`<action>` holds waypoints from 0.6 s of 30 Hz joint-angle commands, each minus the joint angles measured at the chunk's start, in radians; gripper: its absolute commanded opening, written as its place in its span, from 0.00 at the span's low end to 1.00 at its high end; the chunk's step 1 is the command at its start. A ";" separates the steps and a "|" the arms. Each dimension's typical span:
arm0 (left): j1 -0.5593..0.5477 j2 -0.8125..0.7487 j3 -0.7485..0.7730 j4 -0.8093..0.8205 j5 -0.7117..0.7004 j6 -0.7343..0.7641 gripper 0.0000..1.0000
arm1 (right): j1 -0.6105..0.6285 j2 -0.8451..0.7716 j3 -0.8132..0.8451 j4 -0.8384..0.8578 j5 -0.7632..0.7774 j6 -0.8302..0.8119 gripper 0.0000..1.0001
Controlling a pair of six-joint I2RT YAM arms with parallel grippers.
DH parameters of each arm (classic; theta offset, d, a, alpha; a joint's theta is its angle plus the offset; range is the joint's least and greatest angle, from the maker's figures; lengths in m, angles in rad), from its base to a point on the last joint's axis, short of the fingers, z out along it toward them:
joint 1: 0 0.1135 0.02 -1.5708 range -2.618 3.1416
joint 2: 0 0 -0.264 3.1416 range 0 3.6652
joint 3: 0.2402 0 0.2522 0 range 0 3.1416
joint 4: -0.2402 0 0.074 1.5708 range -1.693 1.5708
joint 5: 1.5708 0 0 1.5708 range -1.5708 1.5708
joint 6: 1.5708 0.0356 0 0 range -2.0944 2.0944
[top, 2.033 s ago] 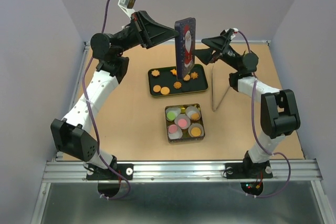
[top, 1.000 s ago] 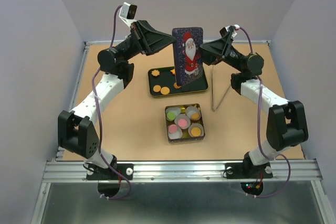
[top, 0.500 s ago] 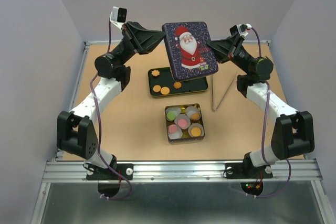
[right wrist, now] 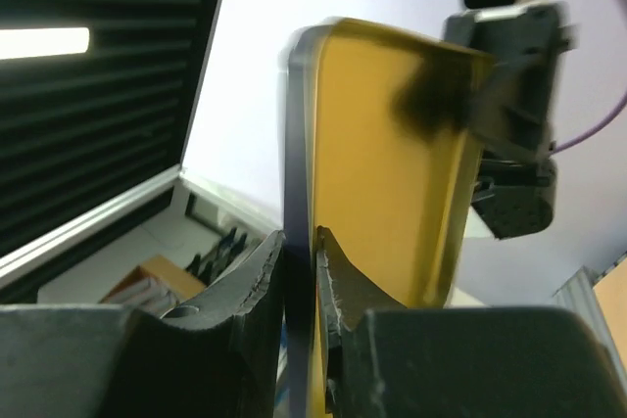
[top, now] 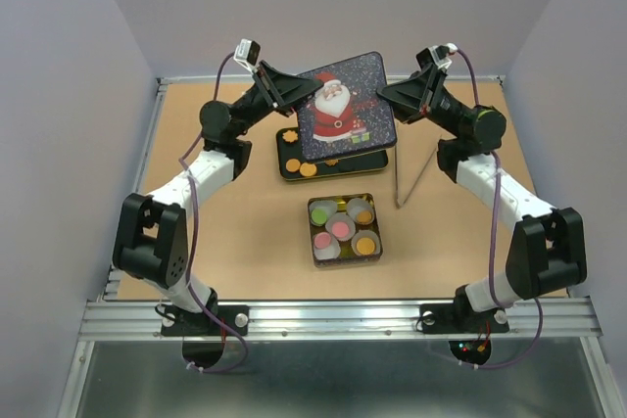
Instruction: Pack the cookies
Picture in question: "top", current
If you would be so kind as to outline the metal tongs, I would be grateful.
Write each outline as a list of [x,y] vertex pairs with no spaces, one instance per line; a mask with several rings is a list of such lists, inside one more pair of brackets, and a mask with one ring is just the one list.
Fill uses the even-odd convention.
[[410,197],[413,195],[415,189],[417,188],[418,183],[423,177],[425,171],[428,166],[431,165],[432,161],[436,157],[437,146],[434,146],[433,149],[428,154],[428,157],[424,161],[422,167],[419,169],[415,179],[411,183],[408,191],[403,195],[401,193],[401,173],[400,173],[400,153],[399,146],[395,146],[393,148],[393,156],[394,156],[394,166],[393,166],[393,182],[394,182],[394,206],[396,209],[402,209]]

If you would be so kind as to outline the orange round cookie packed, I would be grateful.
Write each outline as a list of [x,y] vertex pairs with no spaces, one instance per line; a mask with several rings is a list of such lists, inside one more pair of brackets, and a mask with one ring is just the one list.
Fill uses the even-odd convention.
[[367,210],[363,210],[356,215],[356,222],[358,224],[367,225],[371,222],[371,220],[372,214]]

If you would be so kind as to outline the gold tin lid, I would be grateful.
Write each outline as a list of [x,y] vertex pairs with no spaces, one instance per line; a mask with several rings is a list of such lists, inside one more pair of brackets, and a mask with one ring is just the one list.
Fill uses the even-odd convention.
[[387,84],[383,58],[363,53],[299,74],[322,87],[297,110],[305,160],[317,163],[388,149],[397,143],[391,107],[377,95]]

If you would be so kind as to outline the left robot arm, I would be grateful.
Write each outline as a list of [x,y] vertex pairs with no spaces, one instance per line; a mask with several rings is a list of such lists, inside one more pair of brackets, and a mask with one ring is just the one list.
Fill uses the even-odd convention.
[[319,91],[317,78],[287,74],[259,62],[254,80],[236,102],[213,99],[199,112],[196,143],[203,147],[192,163],[181,158],[181,172],[147,195],[132,193],[121,206],[113,265],[161,292],[184,313],[195,333],[240,334],[218,316],[217,293],[192,273],[199,240],[200,205],[237,179],[248,165],[252,144],[244,135],[272,113],[292,115]]

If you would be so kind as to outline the green round cookie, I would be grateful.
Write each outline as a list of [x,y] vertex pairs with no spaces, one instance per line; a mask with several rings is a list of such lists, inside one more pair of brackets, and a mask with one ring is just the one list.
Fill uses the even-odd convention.
[[322,208],[315,208],[311,212],[311,221],[314,225],[324,225],[327,221],[327,213]]

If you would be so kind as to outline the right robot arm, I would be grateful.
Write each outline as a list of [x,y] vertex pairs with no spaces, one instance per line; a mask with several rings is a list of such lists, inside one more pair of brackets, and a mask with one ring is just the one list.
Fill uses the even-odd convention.
[[417,328],[425,334],[473,334],[495,327],[496,317],[518,301],[582,283],[587,277],[584,224],[572,208],[558,209],[507,174],[497,154],[506,118],[494,107],[469,107],[444,86],[446,74],[423,66],[410,78],[378,89],[401,123],[427,119],[451,134],[440,140],[439,169],[492,212],[493,227],[503,223],[511,240],[503,271],[493,266],[481,281],[460,286],[451,302],[421,311]]

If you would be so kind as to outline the pink round cookie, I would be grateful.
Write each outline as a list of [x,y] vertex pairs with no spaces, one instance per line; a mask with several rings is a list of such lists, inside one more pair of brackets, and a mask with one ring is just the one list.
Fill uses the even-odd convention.
[[332,224],[331,232],[338,239],[345,238],[350,234],[350,227],[345,221],[338,220]]

